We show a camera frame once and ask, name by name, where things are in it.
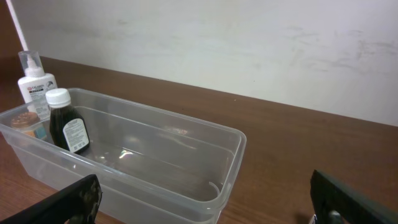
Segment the clear plastic cap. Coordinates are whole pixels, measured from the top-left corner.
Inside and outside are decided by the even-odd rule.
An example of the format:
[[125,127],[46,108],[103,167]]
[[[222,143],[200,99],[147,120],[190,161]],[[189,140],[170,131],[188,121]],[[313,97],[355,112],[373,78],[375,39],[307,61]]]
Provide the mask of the clear plastic cap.
[[35,50],[26,50],[18,53],[22,68],[27,77],[42,77],[45,75],[39,53]]
[[47,103],[51,108],[63,108],[70,104],[69,91],[65,88],[56,88],[45,93]]

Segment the jar label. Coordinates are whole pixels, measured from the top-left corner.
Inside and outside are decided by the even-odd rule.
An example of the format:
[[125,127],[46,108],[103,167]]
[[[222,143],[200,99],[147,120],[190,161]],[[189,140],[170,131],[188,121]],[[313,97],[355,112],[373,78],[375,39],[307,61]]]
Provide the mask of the jar label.
[[63,134],[67,140],[70,152],[76,152],[88,144],[85,124],[80,118],[69,121],[63,127]]

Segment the wooden table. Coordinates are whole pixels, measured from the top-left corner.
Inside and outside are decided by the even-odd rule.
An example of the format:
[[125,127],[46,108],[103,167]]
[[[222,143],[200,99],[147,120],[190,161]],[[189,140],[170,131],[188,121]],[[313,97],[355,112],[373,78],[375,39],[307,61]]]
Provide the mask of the wooden table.
[[[314,169],[398,211],[397,127],[49,58],[42,62],[59,87],[84,88],[245,133],[243,162],[219,224],[308,223]],[[23,103],[16,80],[0,84],[1,111]],[[54,192],[30,178],[0,138],[0,220]],[[102,213],[96,222],[118,223]]]

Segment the transparent storage box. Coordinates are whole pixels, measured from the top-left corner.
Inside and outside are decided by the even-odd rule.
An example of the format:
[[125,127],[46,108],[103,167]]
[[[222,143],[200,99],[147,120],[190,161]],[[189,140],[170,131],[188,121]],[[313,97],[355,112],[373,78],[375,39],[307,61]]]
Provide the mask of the transparent storage box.
[[0,114],[0,130],[31,177],[60,190],[96,174],[99,209],[126,223],[217,222],[241,165],[241,131],[91,91],[69,92],[90,137],[81,155],[53,145],[49,119],[39,121],[44,139],[11,127],[34,102]]

